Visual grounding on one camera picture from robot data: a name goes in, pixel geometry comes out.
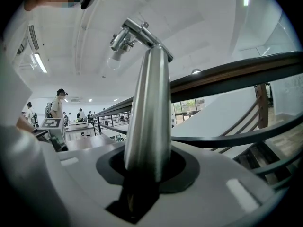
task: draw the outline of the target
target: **floor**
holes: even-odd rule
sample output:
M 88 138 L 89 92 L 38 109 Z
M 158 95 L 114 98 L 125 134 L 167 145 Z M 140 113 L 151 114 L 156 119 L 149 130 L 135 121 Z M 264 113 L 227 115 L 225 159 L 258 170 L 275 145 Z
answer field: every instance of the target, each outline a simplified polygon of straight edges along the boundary
M 286 118 L 277 118 L 274 114 L 274 108 L 268 109 L 268 126 L 287 120 Z M 270 139 L 283 153 L 289 157 L 303 146 L 303 123 L 293 129 L 275 136 Z

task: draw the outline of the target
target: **baseball cap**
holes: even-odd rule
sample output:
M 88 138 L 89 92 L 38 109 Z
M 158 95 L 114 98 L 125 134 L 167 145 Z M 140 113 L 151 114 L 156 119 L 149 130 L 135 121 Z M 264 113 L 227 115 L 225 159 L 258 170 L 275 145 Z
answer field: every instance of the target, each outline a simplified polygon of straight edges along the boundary
M 62 88 L 60 88 L 57 93 L 64 93 L 65 95 L 68 95 L 68 93 L 66 93 Z

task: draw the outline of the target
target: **black cap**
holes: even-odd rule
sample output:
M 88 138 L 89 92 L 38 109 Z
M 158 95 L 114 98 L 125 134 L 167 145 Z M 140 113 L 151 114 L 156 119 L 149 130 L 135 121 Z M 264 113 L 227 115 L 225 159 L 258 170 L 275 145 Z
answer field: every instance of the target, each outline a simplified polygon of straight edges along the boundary
M 60 88 L 60 89 L 57 91 L 57 94 L 60 94 L 60 93 L 65 93 L 65 95 L 68 95 L 68 93 L 66 93 L 62 88 Z

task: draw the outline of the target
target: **ceiling vent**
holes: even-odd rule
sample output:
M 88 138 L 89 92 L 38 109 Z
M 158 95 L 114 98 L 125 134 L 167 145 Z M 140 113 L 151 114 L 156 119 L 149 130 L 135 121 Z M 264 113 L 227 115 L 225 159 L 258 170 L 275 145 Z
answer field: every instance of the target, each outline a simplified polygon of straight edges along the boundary
M 82 97 L 73 97 L 73 98 L 71 98 L 71 103 L 72 104 L 79 104 L 82 101 L 83 101 Z
M 31 42 L 33 43 L 33 46 L 34 46 L 35 50 L 37 51 L 39 49 L 39 46 L 38 46 L 38 41 L 37 41 L 36 34 L 35 34 L 34 25 L 30 25 L 28 27 L 28 29 L 29 29 L 29 34 L 31 37 Z

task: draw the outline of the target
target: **white ceiling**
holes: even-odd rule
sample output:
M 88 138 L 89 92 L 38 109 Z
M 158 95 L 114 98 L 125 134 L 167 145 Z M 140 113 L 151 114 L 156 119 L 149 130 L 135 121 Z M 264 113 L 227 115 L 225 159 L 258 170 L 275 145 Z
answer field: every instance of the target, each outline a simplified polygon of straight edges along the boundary
M 19 72 L 33 90 L 32 97 L 51 97 L 63 88 L 69 96 L 98 97 L 102 103 L 128 98 L 134 94 L 146 48 L 136 44 L 123 55 L 118 70 L 106 64 L 112 54 L 109 42 L 127 17 L 147 21 L 148 29 L 173 53 L 169 74 L 175 80 L 194 68 L 205 70 L 227 61 L 246 12 L 243 0 L 96 0 L 85 11 L 36 8 L 38 52 L 48 73 L 39 67 Z

